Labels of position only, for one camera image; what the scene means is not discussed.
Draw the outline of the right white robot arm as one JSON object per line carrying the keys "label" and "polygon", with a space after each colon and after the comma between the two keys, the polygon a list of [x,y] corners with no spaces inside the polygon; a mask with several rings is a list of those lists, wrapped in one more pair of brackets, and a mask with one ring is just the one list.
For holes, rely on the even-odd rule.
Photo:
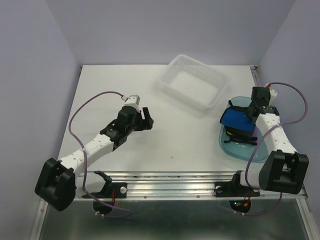
{"label": "right white robot arm", "polygon": [[266,145],[268,157],[260,170],[246,168],[234,174],[236,179],[230,182],[230,189],[235,195],[242,195],[248,188],[296,195],[302,188],[309,159],[289,141],[280,114],[272,106],[276,96],[270,85],[252,88],[246,114],[262,134],[258,143]]}

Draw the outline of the blue towel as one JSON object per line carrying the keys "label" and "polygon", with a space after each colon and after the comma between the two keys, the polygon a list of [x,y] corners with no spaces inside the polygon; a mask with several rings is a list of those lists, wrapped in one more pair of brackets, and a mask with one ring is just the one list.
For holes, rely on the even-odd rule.
{"label": "blue towel", "polygon": [[228,107],[224,110],[219,123],[224,127],[231,127],[243,131],[254,131],[253,120],[245,116],[248,107],[234,105],[231,100],[228,101]]}

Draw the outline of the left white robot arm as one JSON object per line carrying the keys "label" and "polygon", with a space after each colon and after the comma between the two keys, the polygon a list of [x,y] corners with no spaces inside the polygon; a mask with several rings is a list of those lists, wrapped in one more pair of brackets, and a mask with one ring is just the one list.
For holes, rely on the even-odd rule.
{"label": "left white robot arm", "polygon": [[117,118],[77,151],[58,160],[45,161],[34,192],[57,211],[65,210],[76,198],[76,180],[90,165],[123,145],[132,132],[151,130],[149,109],[125,105]]}

